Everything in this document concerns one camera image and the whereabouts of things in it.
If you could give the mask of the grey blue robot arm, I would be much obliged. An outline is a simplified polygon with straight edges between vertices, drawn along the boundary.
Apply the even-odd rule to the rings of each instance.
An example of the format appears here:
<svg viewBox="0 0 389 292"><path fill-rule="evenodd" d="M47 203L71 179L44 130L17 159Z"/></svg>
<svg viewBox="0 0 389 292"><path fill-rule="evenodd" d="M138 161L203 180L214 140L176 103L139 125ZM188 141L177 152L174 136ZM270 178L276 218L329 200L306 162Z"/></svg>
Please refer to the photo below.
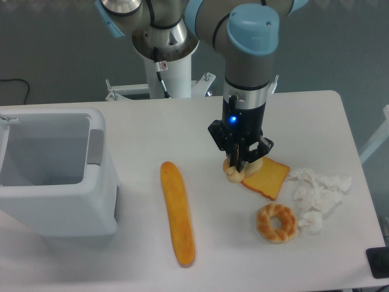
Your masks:
<svg viewBox="0 0 389 292"><path fill-rule="evenodd" d="M192 97L191 56L200 42L225 60L222 117L208 130L229 159L229 175L247 173L273 142L262 122L278 46L280 18L304 1L96 1L112 33L130 36L143 58L150 97Z"/></svg>

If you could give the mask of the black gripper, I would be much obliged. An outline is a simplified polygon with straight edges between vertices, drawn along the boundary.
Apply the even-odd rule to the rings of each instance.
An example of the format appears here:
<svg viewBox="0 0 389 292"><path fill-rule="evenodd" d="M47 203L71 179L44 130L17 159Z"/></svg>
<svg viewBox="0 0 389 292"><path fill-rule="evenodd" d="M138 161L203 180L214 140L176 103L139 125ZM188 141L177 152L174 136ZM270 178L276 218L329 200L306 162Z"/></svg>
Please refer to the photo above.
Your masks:
<svg viewBox="0 0 389 292"><path fill-rule="evenodd" d="M237 172L256 172L274 143L263 137L262 123L267 90L228 89L223 96L222 120L214 120L208 131L217 147L230 158ZM258 143L250 150L248 143Z"/></svg>

